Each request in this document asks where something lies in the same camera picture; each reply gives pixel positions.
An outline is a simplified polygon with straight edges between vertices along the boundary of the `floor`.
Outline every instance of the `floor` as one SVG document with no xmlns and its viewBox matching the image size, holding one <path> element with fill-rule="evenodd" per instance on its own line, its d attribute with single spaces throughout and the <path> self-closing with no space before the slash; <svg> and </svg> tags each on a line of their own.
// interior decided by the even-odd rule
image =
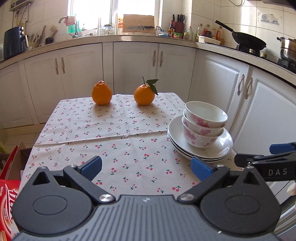
<svg viewBox="0 0 296 241">
<path fill-rule="evenodd" d="M 5 151 L 11 153 L 15 146 L 19 145 L 21 141 L 26 148 L 33 147 L 43 127 L 44 124 L 4 129 L 6 132 L 6 139 L 3 143 Z"/>
</svg>

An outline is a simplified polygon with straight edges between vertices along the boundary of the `pink floral bowl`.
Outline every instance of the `pink floral bowl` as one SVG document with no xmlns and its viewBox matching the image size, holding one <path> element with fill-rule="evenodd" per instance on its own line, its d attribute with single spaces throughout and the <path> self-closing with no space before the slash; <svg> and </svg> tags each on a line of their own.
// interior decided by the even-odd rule
<svg viewBox="0 0 296 241">
<path fill-rule="evenodd" d="M 199 134 L 189 130 L 185 126 L 184 120 L 185 120 L 185 118 L 184 118 L 184 116 L 182 116 L 182 123 L 183 123 L 183 127 L 184 127 L 184 137 L 190 145 L 193 145 L 195 147 L 208 148 L 210 145 L 212 145 L 218 139 L 218 137 L 220 137 L 223 134 L 223 130 L 222 130 L 220 132 L 219 136 L 217 136 L 217 137 L 206 137 L 206 136 L 199 135 Z"/>
<path fill-rule="evenodd" d="M 191 131 L 200 134 L 202 136 L 206 137 L 217 137 L 220 135 L 221 131 L 223 130 L 222 128 L 207 128 L 207 127 L 202 127 L 197 124 L 192 123 L 190 120 L 187 119 L 187 110 L 185 109 L 183 111 L 183 117 L 184 117 L 184 125 Z"/>
<path fill-rule="evenodd" d="M 201 101 L 189 101 L 186 103 L 189 121 L 202 127 L 222 128 L 226 125 L 227 114 L 220 108 Z"/>
</svg>

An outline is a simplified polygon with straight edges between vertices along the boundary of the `towel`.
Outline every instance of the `towel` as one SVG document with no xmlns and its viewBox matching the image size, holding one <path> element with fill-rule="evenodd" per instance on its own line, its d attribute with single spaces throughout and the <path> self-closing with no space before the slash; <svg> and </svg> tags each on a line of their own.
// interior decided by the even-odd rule
<svg viewBox="0 0 296 241">
<path fill-rule="evenodd" d="M 67 16 L 64 23 L 66 26 L 76 24 L 76 15 Z"/>
</svg>

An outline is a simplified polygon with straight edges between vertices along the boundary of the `white plate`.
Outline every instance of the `white plate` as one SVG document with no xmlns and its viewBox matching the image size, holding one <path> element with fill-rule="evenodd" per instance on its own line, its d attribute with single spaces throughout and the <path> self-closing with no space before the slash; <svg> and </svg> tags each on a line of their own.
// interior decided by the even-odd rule
<svg viewBox="0 0 296 241">
<path fill-rule="evenodd" d="M 232 149 L 233 142 L 231 135 L 224 128 L 223 134 L 208 148 L 202 149 L 190 145 L 183 135 L 182 116 L 171 120 L 168 125 L 171 139 L 180 148 L 193 156 L 206 159 L 217 159 L 226 156 Z"/>
<path fill-rule="evenodd" d="M 180 150 L 180 149 L 174 144 L 173 140 L 170 138 L 169 135 L 168 135 L 168 137 L 169 137 L 169 139 L 170 139 L 172 145 L 175 147 L 176 151 L 177 151 L 181 156 L 185 157 L 185 158 L 188 159 L 188 160 L 191 160 L 191 159 L 192 159 L 193 156 L 191 156 L 191 155 L 185 153 L 184 151 Z M 206 162 L 209 162 L 209 163 L 215 163 L 215 162 L 219 162 L 219 161 L 223 160 L 224 158 L 225 158 L 225 157 L 220 158 L 220 159 L 218 159 L 218 160 L 206 160 L 206 159 L 203 159 L 203 160 L 206 161 Z"/>
<path fill-rule="evenodd" d="M 168 137 L 171 141 L 171 143 L 173 144 L 174 147 L 176 147 L 179 151 L 183 152 L 184 154 L 188 155 L 188 156 L 193 156 L 192 154 L 186 152 L 185 150 L 183 150 L 182 148 L 180 148 L 173 140 L 172 140 L 172 137 L 170 136 L 170 133 L 168 132 Z M 203 160 L 205 161 L 216 161 L 216 160 L 222 160 L 223 158 L 227 157 L 229 153 L 227 153 L 225 156 L 222 156 L 222 157 L 219 157 L 219 158 L 213 158 L 213 159 L 210 159 L 210 158 L 205 158 L 205 157 L 200 157 L 198 155 L 195 155 L 196 157 L 200 157 L 202 158 Z"/>
</svg>

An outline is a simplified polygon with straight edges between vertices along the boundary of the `tablecloth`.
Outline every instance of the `tablecloth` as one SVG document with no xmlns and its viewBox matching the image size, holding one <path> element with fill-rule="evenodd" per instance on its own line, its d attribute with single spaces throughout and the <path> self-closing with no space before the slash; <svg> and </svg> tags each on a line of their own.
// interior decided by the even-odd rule
<svg viewBox="0 0 296 241">
<path fill-rule="evenodd" d="M 150 106 L 138 106 L 132 95 L 119 94 L 107 106 L 96 105 L 92 98 L 61 100 L 32 149 L 20 190 L 39 166 L 61 170 L 100 156 L 102 171 L 93 183 L 116 198 L 177 197 L 199 183 L 190 161 L 167 137 L 169 122 L 184 108 L 174 93 L 159 93 Z M 231 157 L 224 162 L 235 167 Z M 15 224 L 12 233 L 17 233 Z"/>
</svg>

